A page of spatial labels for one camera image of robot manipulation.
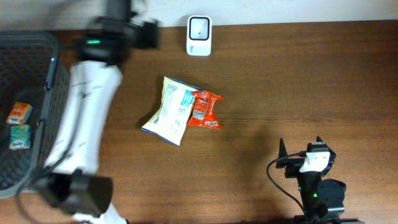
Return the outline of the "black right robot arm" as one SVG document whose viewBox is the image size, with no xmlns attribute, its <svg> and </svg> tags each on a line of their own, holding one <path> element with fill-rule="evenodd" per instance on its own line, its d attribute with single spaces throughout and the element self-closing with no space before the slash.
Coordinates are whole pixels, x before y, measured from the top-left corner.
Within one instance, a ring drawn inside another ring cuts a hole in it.
<svg viewBox="0 0 398 224">
<path fill-rule="evenodd" d="M 358 219 L 342 219 L 345 211 L 344 199 L 346 184 L 335 179 L 324 179 L 335 163 L 336 153 L 320 138 L 307 144 L 307 149 L 288 154 L 284 140 L 279 141 L 277 159 L 267 166 L 275 164 L 277 169 L 285 170 L 286 179 L 296 179 L 301 200 L 296 199 L 280 187 L 270 173 L 269 180 L 284 194 L 293 199 L 302 210 L 301 215 L 293 217 L 293 223 L 361 223 Z"/>
</svg>

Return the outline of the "red snack packet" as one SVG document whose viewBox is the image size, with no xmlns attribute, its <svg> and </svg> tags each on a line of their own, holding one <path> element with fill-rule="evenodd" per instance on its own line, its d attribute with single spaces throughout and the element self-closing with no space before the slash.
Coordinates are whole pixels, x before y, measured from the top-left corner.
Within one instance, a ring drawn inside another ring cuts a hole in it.
<svg viewBox="0 0 398 224">
<path fill-rule="evenodd" d="M 214 106 L 218 100 L 224 100 L 224 98 L 206 90 L 193 91 L 192 93 L 195 97 L 195 103 L 187 125 L 221 129 L 220 122 L 214 112 Z"/>
</svg>

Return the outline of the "orange tissue pack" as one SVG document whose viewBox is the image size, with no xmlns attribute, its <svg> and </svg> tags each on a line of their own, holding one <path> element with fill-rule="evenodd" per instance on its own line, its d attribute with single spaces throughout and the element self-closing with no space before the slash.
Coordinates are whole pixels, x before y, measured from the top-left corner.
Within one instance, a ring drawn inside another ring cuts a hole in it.
<svg viewBox="0 0 398 224">
<path fill-rule="evenodd" d="M 33 107 L 30 104 L 17 101 L 9 113 L 6 123 L 11 125 L 26 124 L 32 110 Z"/>
</svg>

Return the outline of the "green tissue pack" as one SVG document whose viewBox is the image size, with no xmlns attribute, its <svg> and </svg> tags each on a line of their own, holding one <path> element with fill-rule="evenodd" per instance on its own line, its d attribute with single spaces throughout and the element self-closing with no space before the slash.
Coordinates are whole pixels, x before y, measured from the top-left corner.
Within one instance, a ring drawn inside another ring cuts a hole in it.
<svg viewBox="0 0 398 224">
<path fill-rule="evenodd" d="M 9 148 L 11 150 L 29 149 L 31 135 L 31 127 L 28 124 L 11 126 Z"/>
</svg>

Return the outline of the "cream snack bag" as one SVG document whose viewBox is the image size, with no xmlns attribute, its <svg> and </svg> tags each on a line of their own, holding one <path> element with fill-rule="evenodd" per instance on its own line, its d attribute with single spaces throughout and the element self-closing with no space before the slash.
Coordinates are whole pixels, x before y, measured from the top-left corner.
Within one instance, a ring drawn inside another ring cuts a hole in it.
<svg viewBox="0 0 398 224">
<path fill-rule="evenodd" d="M 199 90 L 181 80 L 164 77 L 160 108 L 141 130 L 179 146 L 195 102 L 193 92 Z"/>
</svg>

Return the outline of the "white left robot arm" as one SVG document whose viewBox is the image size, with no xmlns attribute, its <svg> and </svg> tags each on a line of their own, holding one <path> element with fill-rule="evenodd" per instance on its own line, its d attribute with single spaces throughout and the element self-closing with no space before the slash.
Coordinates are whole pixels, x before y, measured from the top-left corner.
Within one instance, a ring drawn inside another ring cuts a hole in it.
<svg viewBox="0 0 398 224">
<path fill-rule="evenodd" d="M 98 176 L 100 142 L 111 102 L 122 82 L 120 65 L 132 47 L 159 45 L 157 20 L 101 18 L 102 30 L 76 42 L 67 102 L 55 144 L 30 183 L 53 208 L 79 223 L 127 223 L 112 203 L 113 181 Z"/>
</svg>

